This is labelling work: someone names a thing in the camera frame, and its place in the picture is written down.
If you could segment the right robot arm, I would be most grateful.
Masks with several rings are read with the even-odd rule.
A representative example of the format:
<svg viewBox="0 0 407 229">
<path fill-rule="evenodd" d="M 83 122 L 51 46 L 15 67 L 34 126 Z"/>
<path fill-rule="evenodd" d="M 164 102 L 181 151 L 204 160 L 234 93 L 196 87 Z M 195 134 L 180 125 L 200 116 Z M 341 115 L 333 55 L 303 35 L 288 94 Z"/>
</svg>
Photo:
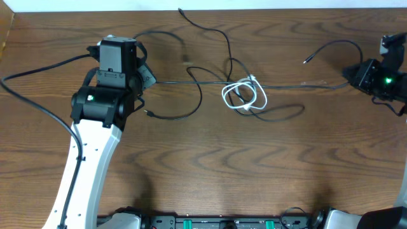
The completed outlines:
<svg viewBox="0 0 407 229">
<path fill-rule="evenodd" d="M 354 89 L 371 96 L 374 105 L 386 106 L 396 116 L 406 114 L 406 73 L 399 69 L 404 61 L 406 33 L 384 35 L 380 40 L 382 60 L 363 59 L 345 67 L 342 76 Z M 362 216 L 328 207 L 316 212 L 306 228 L 406 228 L 406 175 L 394 206 L 369 211 Z"/>
</svg>

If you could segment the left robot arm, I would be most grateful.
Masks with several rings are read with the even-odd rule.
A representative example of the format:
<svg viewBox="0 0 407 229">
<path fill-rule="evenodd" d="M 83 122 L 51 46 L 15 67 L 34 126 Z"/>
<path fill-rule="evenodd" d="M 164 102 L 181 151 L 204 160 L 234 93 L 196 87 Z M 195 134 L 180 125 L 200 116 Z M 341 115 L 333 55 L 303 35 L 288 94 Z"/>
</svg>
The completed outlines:
<svg viewBox="0 0 407 229">
<path fill-rule="evenodd" d="M 100 196 L 127 118 L 156 83 L 148 53 L 134 38 L 109 35 L 88 51 L 99 63 L 71 99 L 71 138 L 59 191 L 45 228 L 96 228 Z"/>
</svg>

